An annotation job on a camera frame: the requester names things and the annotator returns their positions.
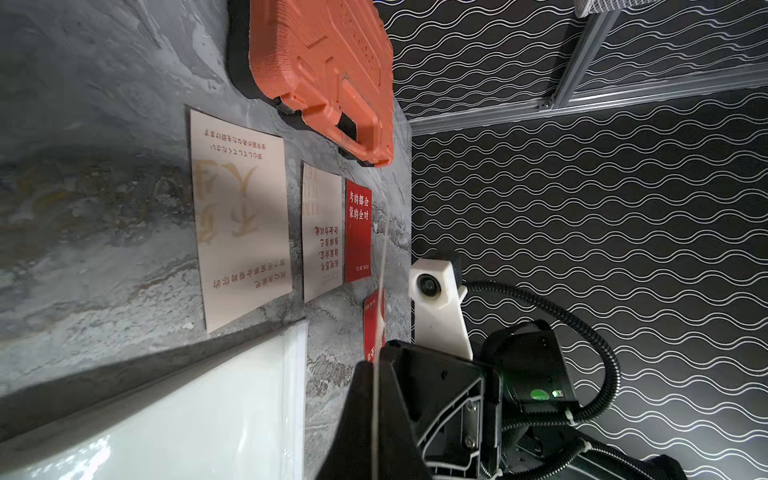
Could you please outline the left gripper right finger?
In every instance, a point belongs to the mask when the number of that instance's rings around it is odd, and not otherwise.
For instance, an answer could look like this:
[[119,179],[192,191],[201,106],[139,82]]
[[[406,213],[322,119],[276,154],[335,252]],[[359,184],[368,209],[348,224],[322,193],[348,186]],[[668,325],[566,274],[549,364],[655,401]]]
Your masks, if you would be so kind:
[[407,406],[391,364],[374,365],[376,388],[376,466],[377,479],[431,479],[417,449]]

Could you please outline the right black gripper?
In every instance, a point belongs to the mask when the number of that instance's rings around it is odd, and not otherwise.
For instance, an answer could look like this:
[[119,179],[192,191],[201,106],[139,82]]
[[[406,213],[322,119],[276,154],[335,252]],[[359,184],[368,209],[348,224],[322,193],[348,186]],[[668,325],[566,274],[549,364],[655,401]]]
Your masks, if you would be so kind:
[[487,479],[501,469],[502,386],[489,365],[402,341],[380,351],[394,375],[417,475]]

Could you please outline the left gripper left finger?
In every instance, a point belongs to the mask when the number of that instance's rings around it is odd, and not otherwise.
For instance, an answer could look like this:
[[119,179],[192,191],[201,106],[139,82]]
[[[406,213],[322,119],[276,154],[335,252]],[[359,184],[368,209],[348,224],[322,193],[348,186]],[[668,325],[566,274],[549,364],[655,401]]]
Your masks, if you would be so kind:
[[370,479],[373,364],[359,362],[354,370],[334,440],[317,479]]

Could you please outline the white photo album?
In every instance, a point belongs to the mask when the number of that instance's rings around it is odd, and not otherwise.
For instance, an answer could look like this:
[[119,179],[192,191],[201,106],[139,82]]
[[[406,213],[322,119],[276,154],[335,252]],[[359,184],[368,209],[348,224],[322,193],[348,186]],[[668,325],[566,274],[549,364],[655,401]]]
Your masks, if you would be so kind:
[[4,479],[300,479],[308,325],[1,445]]

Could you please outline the beige card gold characters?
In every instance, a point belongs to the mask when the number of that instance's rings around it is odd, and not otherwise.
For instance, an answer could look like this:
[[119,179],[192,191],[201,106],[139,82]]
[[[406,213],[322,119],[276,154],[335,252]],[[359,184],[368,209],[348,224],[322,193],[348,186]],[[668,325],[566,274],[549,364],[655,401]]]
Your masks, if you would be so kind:
[[205,324],[218,330],[293,289],[284,141],[190,113]]

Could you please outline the beige card red characters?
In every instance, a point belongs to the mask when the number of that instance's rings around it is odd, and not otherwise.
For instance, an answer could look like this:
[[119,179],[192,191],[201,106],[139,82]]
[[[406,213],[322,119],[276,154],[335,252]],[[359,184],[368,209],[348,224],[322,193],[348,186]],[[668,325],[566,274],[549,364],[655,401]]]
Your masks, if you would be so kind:
[[387,237],[389,233],[389,223],[385,224],[384,240],[382,244],[382,254],[378,281],[377,305],[375,307],[375,336],[373,351],[373,375],[372,375],[372,415],[371,415],[371,479],[377,480],[379,477],[379,410],[380,410],[380,351],[382,348],[382,339],[385,328],[385,320],[382,314],[384,305],[384,280],[386,273],[387,259]]

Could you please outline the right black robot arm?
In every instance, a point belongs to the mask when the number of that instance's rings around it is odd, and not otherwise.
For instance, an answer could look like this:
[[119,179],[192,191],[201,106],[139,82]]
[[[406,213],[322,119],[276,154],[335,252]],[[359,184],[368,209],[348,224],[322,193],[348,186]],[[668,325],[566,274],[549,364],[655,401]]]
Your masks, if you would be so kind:
[[[524,288],[473,281],[473,295],[519,300],[544,318],[489,337],[477,360],[401,341],[382,349],[393,393],[395,433],[382,436],[385,479],[681,479],[673,458],[640,460],[578,431],[605,413],[620,384],[608,343],[567,309]],[[605,377],[597,396],[577,401],[553,324],[577,333],[598,354]]]

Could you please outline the red card right side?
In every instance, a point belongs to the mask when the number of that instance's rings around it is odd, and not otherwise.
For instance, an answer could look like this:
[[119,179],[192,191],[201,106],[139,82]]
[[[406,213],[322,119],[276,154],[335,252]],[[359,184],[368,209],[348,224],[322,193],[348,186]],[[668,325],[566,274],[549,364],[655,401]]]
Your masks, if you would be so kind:
[[364,328],[364,359],[374,362],[380,349],[385,344],[385,293],[383,289],[377,289],[364,301],[363,328]]

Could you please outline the red card top row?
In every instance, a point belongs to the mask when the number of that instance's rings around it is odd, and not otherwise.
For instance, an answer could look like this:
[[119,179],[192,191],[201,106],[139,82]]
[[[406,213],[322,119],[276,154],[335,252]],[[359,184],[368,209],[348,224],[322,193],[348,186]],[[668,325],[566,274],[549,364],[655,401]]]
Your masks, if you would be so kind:
[[347,180],[345,202],[345,282],[352,283],[371,275],[372,191]]

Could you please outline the beige card small red text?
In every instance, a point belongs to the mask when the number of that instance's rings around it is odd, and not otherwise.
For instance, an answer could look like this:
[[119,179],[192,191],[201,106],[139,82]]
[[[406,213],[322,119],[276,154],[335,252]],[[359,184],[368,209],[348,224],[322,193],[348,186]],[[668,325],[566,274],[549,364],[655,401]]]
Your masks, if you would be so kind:
[[303,295],[308,303],[343,283],[343,181],[307,163],[302,167]]

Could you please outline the orange plastic tool case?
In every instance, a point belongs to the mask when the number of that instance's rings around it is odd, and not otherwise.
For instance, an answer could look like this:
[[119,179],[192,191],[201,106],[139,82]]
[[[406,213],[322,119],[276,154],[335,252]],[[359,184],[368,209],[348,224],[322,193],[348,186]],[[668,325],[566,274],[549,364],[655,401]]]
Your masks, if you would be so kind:
[[347,159],[394,159],[393,48],[370,1],[230,1],[226,67],[236,89]]

